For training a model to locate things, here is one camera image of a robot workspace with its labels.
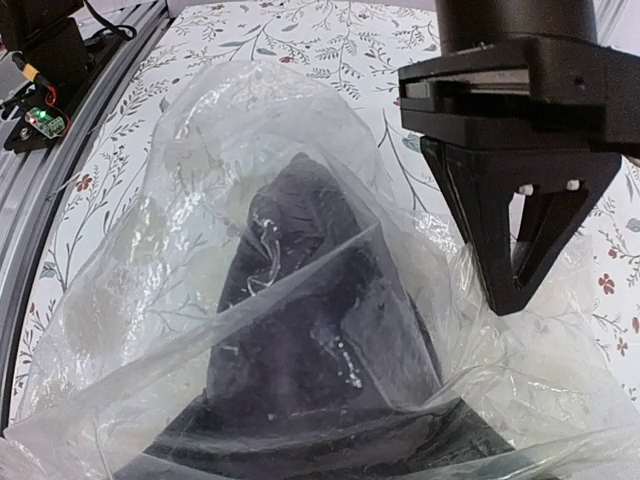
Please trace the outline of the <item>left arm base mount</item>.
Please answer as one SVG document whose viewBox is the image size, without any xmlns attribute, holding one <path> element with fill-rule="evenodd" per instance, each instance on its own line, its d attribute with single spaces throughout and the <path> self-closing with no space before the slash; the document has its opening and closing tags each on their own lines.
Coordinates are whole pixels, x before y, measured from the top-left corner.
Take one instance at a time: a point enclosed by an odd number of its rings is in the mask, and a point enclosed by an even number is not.
<svg viewBox="0 0 640 480">
<path fill-rule="evenodd" d="M 1 118 L 20 114 L 3 148 L 51 147 L 71 129 L 71 115 L 118 47 L 137 30 L 115 25 L 87 1 L 3 1 L 1 40 L 26 80 L 1 103 Z"/>
</svg>

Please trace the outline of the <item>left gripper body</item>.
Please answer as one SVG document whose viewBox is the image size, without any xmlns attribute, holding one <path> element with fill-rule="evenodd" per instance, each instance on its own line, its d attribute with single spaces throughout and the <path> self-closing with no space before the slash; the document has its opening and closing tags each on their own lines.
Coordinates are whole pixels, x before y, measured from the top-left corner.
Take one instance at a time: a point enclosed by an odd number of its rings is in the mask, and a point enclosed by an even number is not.
<svg viewBox="0 0 640 480">
<path fill-rule="evenodd" d="M 639 59 L 523 37 L 401 68 L 404 128 L 477 150 L 639 150 Z"/>
</svg>

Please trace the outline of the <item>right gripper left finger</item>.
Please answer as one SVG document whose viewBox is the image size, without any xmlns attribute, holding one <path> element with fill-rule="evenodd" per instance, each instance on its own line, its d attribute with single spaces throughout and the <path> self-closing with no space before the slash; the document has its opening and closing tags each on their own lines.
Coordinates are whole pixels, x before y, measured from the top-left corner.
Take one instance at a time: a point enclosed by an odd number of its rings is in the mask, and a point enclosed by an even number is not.
<svg viewBox="0 0 640 480">
<path fill-rule="evenodd" d="M 388 430 L 377 422 L 342 432 L 323 432 L 267 446 L 257 439 L 248 447 L 236 432 L 222 429 L 222 419 L 196 397 L 151 444 L 121 467 L 116 479 L 325 479 L 341 470 L 380 464 L 375 452 Z"/>
</svg>

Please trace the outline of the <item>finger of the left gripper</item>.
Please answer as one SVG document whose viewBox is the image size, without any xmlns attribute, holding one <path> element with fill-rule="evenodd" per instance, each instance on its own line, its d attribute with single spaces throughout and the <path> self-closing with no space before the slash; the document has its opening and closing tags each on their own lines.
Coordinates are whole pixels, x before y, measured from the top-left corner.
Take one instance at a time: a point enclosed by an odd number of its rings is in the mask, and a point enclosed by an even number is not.
<svg viewBox="0 0 640 480">
<path fill-rule="evenodd" d="M 526 307 L 621 167 L 618 154 L 580 149 L 420 147 L 498 315 Z"/>
</svg>

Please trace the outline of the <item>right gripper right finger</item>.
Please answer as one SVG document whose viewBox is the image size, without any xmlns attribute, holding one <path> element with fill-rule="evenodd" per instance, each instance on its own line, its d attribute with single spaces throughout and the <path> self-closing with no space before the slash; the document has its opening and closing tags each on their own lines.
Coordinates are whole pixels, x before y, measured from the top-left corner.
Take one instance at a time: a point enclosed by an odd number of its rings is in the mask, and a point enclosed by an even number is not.
<svg viewBox="0 0 640 480">
<path fill-rule="evenodd" d="M 404 466 L 403 479 L 514 479 L 530 472 L 530 460 L 463 401 Z"/>
</svg>

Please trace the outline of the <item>dark purple fake eggplant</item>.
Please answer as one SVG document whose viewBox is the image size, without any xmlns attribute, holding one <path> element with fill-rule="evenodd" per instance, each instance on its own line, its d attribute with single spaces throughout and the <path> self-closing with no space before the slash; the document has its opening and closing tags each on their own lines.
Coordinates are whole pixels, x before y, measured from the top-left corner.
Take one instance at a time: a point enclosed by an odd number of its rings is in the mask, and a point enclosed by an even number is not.
<svg viewBox="0 0 640 480">
<path fill-rule="evenodd" d="M 211 350 L 206 396 L 216 409 L 270 417 L 403 408 L 440 387 L 378 223 L 358 216 L 329 170 L 302 153 L 253 197 L 219 307 L 260 293 L 274 305 Z"/>
</svg>

